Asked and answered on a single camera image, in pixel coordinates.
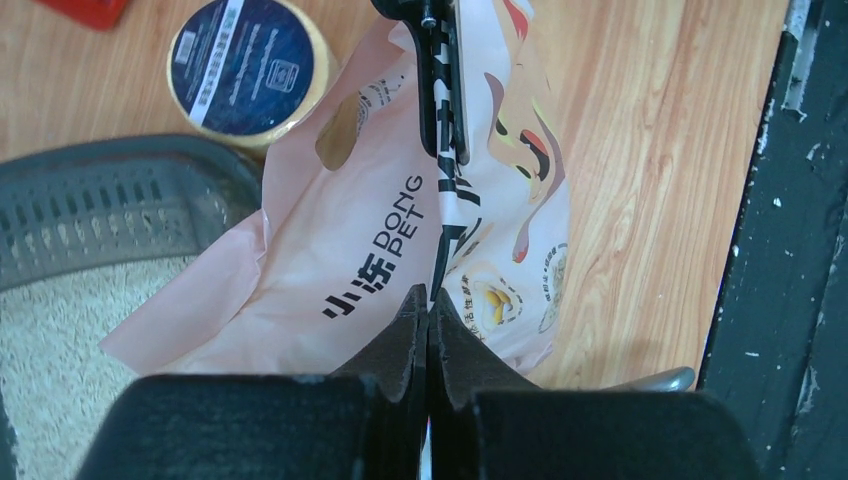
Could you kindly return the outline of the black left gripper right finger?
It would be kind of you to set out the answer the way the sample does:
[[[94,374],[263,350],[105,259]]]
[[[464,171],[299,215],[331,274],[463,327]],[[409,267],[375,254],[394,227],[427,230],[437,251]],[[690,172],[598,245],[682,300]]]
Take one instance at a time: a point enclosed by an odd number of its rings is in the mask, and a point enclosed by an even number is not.
[[[489,349],[461,320],[445,290],[429,313],[429,433],[435,479],[480,477],[475,395],[537,386]]]

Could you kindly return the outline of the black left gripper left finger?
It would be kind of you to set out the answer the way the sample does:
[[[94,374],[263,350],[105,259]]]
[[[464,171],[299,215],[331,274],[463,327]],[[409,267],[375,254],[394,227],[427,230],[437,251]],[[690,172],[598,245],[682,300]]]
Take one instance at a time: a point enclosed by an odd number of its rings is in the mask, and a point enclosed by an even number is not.
[[[414,285],[393,320],[332,372],[366,386],[358,446],[363,479],[417,479],[426,436],[427,293]]]

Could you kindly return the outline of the pink cat litter bag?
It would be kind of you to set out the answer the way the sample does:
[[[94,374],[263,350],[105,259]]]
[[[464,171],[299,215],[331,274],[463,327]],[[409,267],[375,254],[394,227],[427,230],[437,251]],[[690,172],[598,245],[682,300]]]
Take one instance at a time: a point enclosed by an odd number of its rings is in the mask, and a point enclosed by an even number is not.
[[[419,137],[415,48],[378,20],[273,144],[262,206],[102,341],[140,375],[328,373],[444,289],[520,373],[551,352],[568,249],[556,104],[528,1],[458,5],[467,159]]]

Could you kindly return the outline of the silver metal scoop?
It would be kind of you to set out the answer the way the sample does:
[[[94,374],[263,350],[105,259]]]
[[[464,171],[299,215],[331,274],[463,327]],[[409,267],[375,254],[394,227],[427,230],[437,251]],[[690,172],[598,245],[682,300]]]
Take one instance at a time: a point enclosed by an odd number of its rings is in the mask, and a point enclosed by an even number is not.
[[[606,388],[606,391],[682,392],[696,380],[692,367],[682,366]]]

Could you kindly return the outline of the black bag clip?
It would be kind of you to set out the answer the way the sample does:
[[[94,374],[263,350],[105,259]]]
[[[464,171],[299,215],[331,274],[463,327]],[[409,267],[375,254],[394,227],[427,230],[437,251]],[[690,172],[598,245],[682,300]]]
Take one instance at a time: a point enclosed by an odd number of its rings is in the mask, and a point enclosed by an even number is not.
[[[452,153],[469,162],[461,86],[461,55],[456,1],[372,0],[383,17],[409,30],[416,51],[420,138],[436,157]]]

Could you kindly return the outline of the grey litter box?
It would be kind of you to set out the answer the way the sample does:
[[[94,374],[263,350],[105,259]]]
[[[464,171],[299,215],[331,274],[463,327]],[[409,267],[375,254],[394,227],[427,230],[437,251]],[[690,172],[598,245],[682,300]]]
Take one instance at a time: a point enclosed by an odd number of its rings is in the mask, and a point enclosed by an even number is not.
[[[100,340],[260,203],[260,172],[189,135],[1,166],[1,475],[70,479],[132,372]]]

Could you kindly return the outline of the yellow tape roll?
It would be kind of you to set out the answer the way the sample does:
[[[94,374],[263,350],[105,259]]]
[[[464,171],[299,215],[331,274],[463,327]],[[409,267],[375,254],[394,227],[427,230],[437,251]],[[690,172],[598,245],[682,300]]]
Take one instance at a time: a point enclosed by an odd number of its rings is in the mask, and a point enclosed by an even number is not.
[[[315,107],[338,62],[315,22],[288,1],[219,0],[175,34],[172,98],[200,133],[259,152]]]

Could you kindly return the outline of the red shopping basket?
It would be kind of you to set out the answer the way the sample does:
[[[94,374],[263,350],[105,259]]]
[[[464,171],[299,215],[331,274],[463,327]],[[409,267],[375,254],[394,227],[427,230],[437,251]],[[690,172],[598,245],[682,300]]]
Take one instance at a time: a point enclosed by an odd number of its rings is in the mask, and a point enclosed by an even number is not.
[[[95,31],[115,27],[129,0],[37,0],[72,21]]]

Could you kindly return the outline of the black mounting rail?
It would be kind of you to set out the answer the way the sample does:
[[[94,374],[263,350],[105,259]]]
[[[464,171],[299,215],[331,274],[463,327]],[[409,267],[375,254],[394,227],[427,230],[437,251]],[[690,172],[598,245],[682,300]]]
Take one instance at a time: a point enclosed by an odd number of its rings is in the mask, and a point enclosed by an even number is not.
[[[847,475],[847,5],[793,1],[698,385],[767,479]]]

